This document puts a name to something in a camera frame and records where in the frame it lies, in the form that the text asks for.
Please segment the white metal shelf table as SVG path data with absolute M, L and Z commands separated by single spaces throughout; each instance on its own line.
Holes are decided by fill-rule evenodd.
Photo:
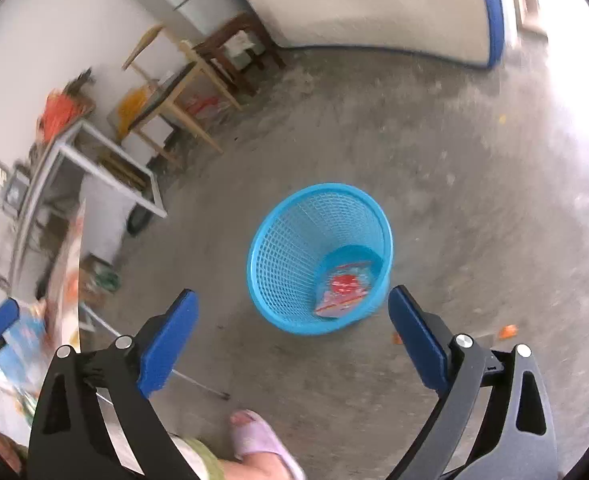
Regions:
M 144 188 L 150 191 L 151 197 L 147 198 L 143 192 L 138 192 L 135 188 L 120 181 L 110 174 L 108 169 L 80 151 L 75 142 L 82 133 L 88 134 L 104 148 L 107 148 L 108 152 L 116 155 L 120 162 L 125 162 L 141 174 L 145 174 Z M 14 296 L 17 293 L 26 248 L 29 246 L 38 214 L 44 209 L 54 211 L 58 203 L 65 204 L 70 200 L 77 202 L 78 190 L 81 188 L 84 174 L 98 179 L 112 190 L 125 196 L 128 200 L 133 200 L 136 205 L 160 218 L 168 215 L 168 211 L 164 208 L 156 175 L 148 167 L 140 164 L 120 145 L 107 138 L 92 122 L 85 118 L 74 120 L 72 125 L 63 130 L 63 133 L 58 134 L 49 142 L 32 173 L 17 221 L 14 224 L 14 246 L 12 246 L 7 274 L 8 295 Z

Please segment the light wooden chair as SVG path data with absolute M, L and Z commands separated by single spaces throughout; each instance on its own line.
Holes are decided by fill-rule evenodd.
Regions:
M 170 40 L 176 49 L 184 55 L 184 58 L 186 58 L 186 65 L 171 77 L 166 84 L 159 84 L 156 79 L 149 76 L 145 70 L 136 63 L 138 56 L 157 39 L 161 32 L 168 37 L 168 40 Z M 220 144 L 218 144 L 212 136 L 201 127 L 199 122 L 197 122 L 197 119 L 177 104 L 177 99 L 191 81 L 197 76 L 202 75 L 206 76 L 206 78 L 214 84 L 214 87 L 217 88 L 218 92 L 220 92 L 221 95 L 236 108 L 236 110 L 241 110 L 241 105 L 235 99 L 235 96 L 229 92 L 223 79 L 217 76 L 214 69 L 191 47 L 187 40 L 178 39 L 173 32 L 163 24 L 154 25 L 142 35 L 142 38 L 139 39 L 134 50 L 128 55 L 123 63 L 122 70 L 128 70 L 129 68 L 133 68 L 139 76 L 144 78 L 147 86 L 151 90 L 151 96 L 142 110 L 130 122 L 130 125 L 128 125 L 128 133 L 134 132 L 140 140 L 144 141 L 158 155 L 161 155 L 165 160 L 171 162 L 175 167 L 182 167 L 182 164 L 169 152 L 165 151 L 165 148 L 162 145 L 153 141 L 150 136 L 147 136 L 147 134 L 142 131 L 142 127 L 147 125 L 153 118 L 158 116 L 173 117 L 176 122 L 179 122 L 180 125 L 195 136 L 195 138 L 208 143 L 218 154 L 224 153 Z

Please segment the white mattress blue edge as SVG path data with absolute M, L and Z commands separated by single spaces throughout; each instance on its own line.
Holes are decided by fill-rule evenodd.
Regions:
M 468 66 L 500 61 L 511 0 L 247 0 L 284 48 L 421 53 Z

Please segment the orange plastic bag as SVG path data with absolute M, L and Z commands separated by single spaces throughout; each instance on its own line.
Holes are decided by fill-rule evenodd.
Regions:
M 43 113 L 37 119 L 37 142 L 48 144 L 82 113 L 82 104 L 77 99 L 67 93 L 52 90 L 47 96 Z

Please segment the purple slipper foot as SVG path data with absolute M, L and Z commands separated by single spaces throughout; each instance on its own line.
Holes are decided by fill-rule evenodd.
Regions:
M 239 410 L 229 419 L 235 462 L 222 460 L 225 479 L 305 479 L 307 475 L 258 413 Z

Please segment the orange peel scrap on floor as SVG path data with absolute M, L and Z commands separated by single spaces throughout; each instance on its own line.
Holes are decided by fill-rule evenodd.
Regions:
M 518 335 L 518 327 L 515 324 L 509 324 L 502 327 L 499 331 L 497 337 L 500 340 L 507 340 L 514 338 Z

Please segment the dark wooden stool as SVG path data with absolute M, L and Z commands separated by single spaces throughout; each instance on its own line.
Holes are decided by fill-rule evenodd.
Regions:
M 262 22 L 249 12 L 232 18 L 197 44 L 194 50 L 214 68 L 217 75 L 223 75 L 232 88 L 248 96 L 256 93 L 244 76 L 250 66 L 264 70 L 262 58 L 267 55 L 279 68 L 286 67 Z

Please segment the blue white toothpaste box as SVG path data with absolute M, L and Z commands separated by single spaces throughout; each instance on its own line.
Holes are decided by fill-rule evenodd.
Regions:
M 0 431 L 25 448 L 48 367 L 44 309 L 43 301 L 20 302 L 19 318 L 3 333 L 0 349 Z

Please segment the red blue wrapper in basket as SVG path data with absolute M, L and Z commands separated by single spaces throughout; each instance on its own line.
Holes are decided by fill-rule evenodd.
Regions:
M 314 313 L 320 318 L 343 318 L 368 296 L 374 280 L 370 261 L 336 266 L 317 287 Z

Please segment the blue plastic mesh basket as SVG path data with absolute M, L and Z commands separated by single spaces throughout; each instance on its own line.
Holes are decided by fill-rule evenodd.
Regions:
M 390 286 L 395 243 L 383 208 L 364 191 L 322 183 L 290 195 L 263 220 L 247 259 L 249 295 L 263 318 L 284 332 L 321 336 L 374 314 Z M 338 266 L 366 262 L 367 295 L 340 318 L 314 313 Z

